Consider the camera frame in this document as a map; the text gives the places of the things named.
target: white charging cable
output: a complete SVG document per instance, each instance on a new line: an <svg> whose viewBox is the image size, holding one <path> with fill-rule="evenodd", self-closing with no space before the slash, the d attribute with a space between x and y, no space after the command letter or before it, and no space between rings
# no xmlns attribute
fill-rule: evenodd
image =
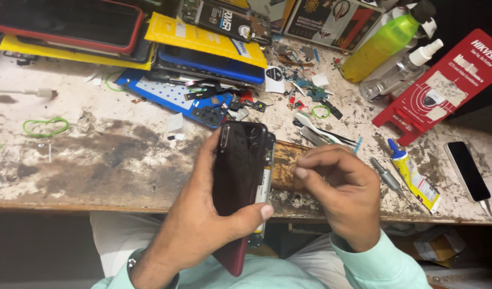
<svg viewBox="0 0 492 289"><path fill-rule="evenodd" d="M52 89L25 89L25 90L0 90L0 93L16 93L35 95L37 97L55 97L57 96L57 90Z"/></svg>
<svg viewBox="0 0 492 289"><path fill-rule="evenodd" d="M482 200L479 203L483 211L485 211L485 214L492 220L492 215L488 212L486 200Z"/></svg>

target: white trousers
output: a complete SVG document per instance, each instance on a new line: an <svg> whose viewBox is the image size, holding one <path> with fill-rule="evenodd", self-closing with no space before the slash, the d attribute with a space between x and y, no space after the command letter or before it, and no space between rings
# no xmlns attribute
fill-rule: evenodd
<svg viewBox="0 0 492 289"><path fill-rule="evenodd" d="M106 278L115 276L132 252L148 246L162 223L150 214L103 211L91 212L90 221ZM345 278L344 264L333 250L328 234L314 240L287 261L314 275L331 289L352 289Z"/></svg>

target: light green shirt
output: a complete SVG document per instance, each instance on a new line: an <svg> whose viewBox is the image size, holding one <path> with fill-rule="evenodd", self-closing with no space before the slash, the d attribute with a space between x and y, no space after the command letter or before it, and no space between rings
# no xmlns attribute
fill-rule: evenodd
<svg viewBox="0 0 492 289"><path fill-rule="evenodd" d="M347 242L330 237L344 262L345 274L355 289L429 289L424 271L409 255L394 247L385 233L378 244L363 253L351 253ZM328 288L320 280L294 264L276 258L246 255L243 273L233 277L214 257L180 272L179 289ZM126 264L114 277L102 279L92 289L134 289Z"/></svg>

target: silver screwdriver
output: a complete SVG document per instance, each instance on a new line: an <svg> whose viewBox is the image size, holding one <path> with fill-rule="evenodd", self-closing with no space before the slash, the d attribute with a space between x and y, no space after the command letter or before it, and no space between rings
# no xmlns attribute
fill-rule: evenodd
<svg viewBox="0 0 492 289"><path fill-rule="evenodd" d="M383 179L383 181L385 181L385 183L392 190L396 191L399 196L405 197L403 194L403 190L401 189L401 185L399 184L399 181L396 180L396 178L389 172L389 170L382 167L382 165L374 157L370 157L369 159L371 160L371 163L376 168L376 170L379 173L379 176Z"/></svg>

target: yellow glue tube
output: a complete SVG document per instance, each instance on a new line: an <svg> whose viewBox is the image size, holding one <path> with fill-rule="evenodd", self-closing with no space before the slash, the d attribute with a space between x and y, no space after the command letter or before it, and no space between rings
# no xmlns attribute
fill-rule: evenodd
<svg viewBox="0 0 492 289"><path fill-rule="evenodd" d="M440 194L435 191L424 177L417 172L412 164L410 156L405 151L400 151L393 140L389 139L390 149L394 152L391 156L392 163L405 180L410 191L422 202L422 204L433 214L440 202Z"/></svg>

